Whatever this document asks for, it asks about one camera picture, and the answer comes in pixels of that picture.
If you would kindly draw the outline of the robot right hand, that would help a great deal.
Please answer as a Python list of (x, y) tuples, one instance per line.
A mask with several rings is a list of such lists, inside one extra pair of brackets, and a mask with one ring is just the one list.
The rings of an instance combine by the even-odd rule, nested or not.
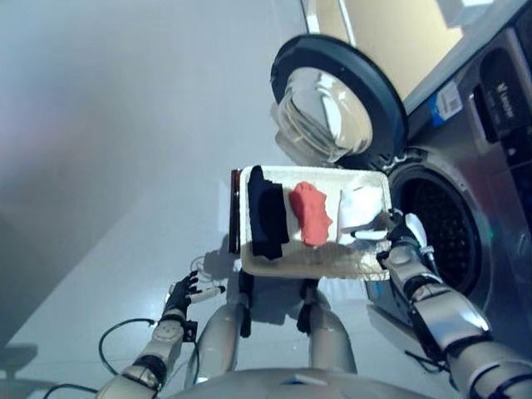
[(411, 239), (420, 248), (428, 245), (425, 228), (418, 216), (413, 213), (404, 214), (396, 208), (382, 211), (371, 223), (354, 229), (350, 235), (354, 239), (388, 240), (392, 243)]

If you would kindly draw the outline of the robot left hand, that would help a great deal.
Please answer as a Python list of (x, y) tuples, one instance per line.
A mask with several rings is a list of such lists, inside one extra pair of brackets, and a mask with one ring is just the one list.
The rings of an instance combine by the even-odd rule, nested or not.
[(198, 289), (198, 274), (197, 270), (193, 270), (180, 281), (170, 285), (160, 320), (186, 320), (188, 308), (191, 304), (200, 303), (225, 293), (226, 288), (223, 285)]

